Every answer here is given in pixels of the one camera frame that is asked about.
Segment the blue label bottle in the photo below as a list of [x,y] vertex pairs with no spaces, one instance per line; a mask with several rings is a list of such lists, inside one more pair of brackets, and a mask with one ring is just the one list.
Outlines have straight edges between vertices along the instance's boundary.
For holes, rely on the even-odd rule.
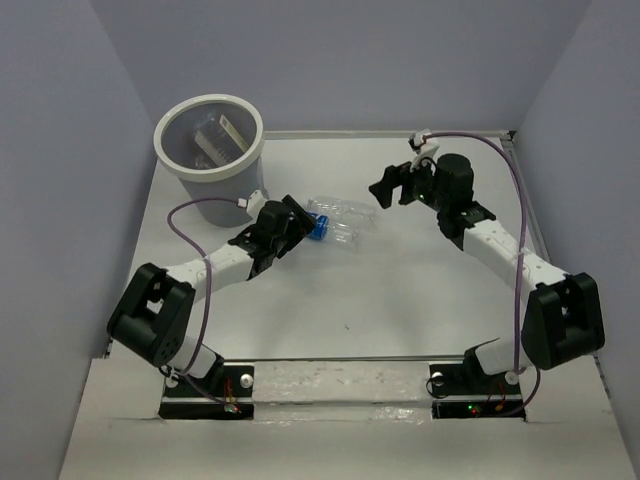
[[359,247],[359,232],[354,227],[337,222],[331,217],[310,212],[315,220],[315,226],[308,234],[313,241],[332,244],[340,248],[356,251]]

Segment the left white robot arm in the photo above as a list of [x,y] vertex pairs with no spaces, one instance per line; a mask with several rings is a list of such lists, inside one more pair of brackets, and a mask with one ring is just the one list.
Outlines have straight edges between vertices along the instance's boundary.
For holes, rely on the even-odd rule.
[[291,196],[268,200],[255,191],[236,205],[252,223],[222,247],[186,263],[137,268],[111,314],[109,336],[150,365],[209,395],[221,383],[224,358],[204,344],[212,295],[252,280],[312,233],[316,219]]

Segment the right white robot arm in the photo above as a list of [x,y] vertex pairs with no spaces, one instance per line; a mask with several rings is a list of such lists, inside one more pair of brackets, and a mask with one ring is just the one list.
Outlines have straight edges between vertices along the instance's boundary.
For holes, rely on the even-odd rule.
[[601,349],[605,330],[596,281],[586,273],[571,275],[520,246],[475,200],[473,186],[470,161],[445,154],[389,166],[369,187],[384,209],[391,206],[394,189],[400,189],[400,204],[419,201],[434,210],[443,236],[511,287],[524,310],[511,337],[465,352],[462,384],[482,392],[499,374],[529,367],[547,371]]

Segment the large square clear bottle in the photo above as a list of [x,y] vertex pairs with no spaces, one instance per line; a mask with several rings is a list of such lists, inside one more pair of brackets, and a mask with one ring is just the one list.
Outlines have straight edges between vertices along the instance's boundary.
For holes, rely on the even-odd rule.
[[231,164],[249,149],[249,143],[224,114],[211,114],[193,132],[197,170],[217,169]]

